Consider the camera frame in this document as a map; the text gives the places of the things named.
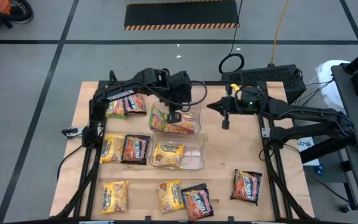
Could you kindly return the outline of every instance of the wooden board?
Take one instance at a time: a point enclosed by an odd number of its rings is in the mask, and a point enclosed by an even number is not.
[[[93,96],[97,86],[97,82],[83,82],[74,114],[73,126],[85,126],[87,124],[88,101]],[[193,92],[194,100],[202,94],[202,91],[196,91],[197,88]],[[274,98],[285,100],[282,83],[268,83],[268,92]],[[158,183],[180,179],[180,187],[182,189],[196,184],[207,184],[209,197],[214,209],[214,216],[203,219],[205,221],[227,220],[228,216],[233,216],[235,220],[239,221],[274,220],[266,166],[258,158],[258,154],[262,149],[262,142],[257,117],[231,115],[230,130],[226,131],[221,128],[222,116],[218,112],[206,107],[207,104],[218,101],[225,93],[224,86],[209,86],[207,98],[201,105],[200,134],[208,138],[206,160],[201,170],[162,170],[149,164],[146,166],[101,164],[91,218],[95,220],[144,220],[146,215],[150,215],[152,220],[186,220],[188,219],[186,210],[161,215],[158,197],[155,193]],[[151,104],[155,101],[157,101],[155,96],[145,97],[148,113],[150,112]],[[152,135],[148,121],[149,115],[130,116],[126,120],[109,119],[106,125],[106,132],[119,131],[123,133]],[[275,124],[289,128],[292,126],[292,121],[284,119],[276,121]],[[65,155],[80,144],[80,138],[69,140]],[[297,147],[296,141],[289,141],[287,144]],[[76,153],[62,166],[50,212],[51,215],[58,213],[78,188],[84,154],[85,150]],[[284,148],[281,151],[281,155],[289,191],[304,210],[313,216],[313,209],[299,153]],[[234,169],[263,173],[260,185],[259,206],[241,200],[230,200]],[[129,212],[125,214],[102,215],[103,185],[118,180],[128,180],[130,183],[128,195]],[[88,192],[85,192],[81,208],[82,214],[85,214],[87,198]],[[280,203],[280,213],[285,217],[282,201]]]

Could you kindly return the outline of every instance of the clear plastic container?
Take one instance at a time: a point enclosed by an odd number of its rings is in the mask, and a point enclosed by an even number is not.
[[[156,150],[158,144],[183,145],[183,155],[180,166],[156,164]],[[152,152],[149,154],[149,163],[163,169],[200,170],[205,161],[205,138],[202,134],[177,135],[154,133],[152,136]]]
[[[161,102],[154,102],[150,111],[149,127],[155,133],[167,134],[197,134],[201,131],[201,104],[184,107],[181,114],[181,121],[168,124],[168,107]]]

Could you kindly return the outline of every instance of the yellow snack bag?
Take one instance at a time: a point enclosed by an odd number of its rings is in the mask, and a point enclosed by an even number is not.
[[[126,213],[129,181],[104,185],[102,214]]]
[[[102,162],[121,162],[122,151],[124,150],[125,136],[120,134],[105,134],[100,155]]]
[[[160,199],[161,213],[171,212],[185,208],[179,189],[180,180],[158,184],[157,195]]]
[[[155,166],[168,166],[181,168],[183,145],[160,143],[154,150],[153,164]]]

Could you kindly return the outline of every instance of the snack bag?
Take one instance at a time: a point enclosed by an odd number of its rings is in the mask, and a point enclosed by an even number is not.
[[[206,184],[199,184],[181,191],[190,221],[213,216]]]
[[[160,200],[161,213],[172,212],[185,208],[181,191],[179,189],[179,180],[158,184],[157,195]]]
[[[121,162],[146,165],[146,149],[149,141],[150,136],[127,134]]]
[[[153,131],[164,132],[165,129],[165,113],[157,109],[156,106],[152,106],[152,112],[149,119],[150,129]]]
[[[114,100],[109,103],[106,111],[107,118],[125,119],[124,100]]]
[[[181,113],[181,121],[173,124],[165,125],[166,133],[178,133],[178,134],[194,134],[196,124],[196,116],[193,112],[188,111]]]
[[[181,168],[184,145],[159,143],[154,150],[153,165]]]
[[[128,185],[128,181],[104,185],[102,214],[127,212]]]
[[[120,134],[105,134],[100,163],[121,162],[125,137]]]
[[[133,94],[124,98],[125,114],[141,113],[147,114],[143,96],[140,94]]]
[[[239,171],[234,174],[234,188],[230,199],[241,199],[258,205],[261,173]]]

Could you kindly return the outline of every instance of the red snack bag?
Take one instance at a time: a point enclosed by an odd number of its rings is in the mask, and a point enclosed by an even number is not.
[[[122,163],[146,165],[146,150],[150,136],[131,135],[125,136]]]
[[[230,199],[246,200],[258,205],[261,173],[240,171],[234,174],[234,187]]]
[[[141,113],[147,114],[143,96],[140,94],[133,94],[124,98],[124,111],[125,114]]]
[[[190,221],[213,216],[214,210],[209,202],[206,184],[199,184],[181,191]]]

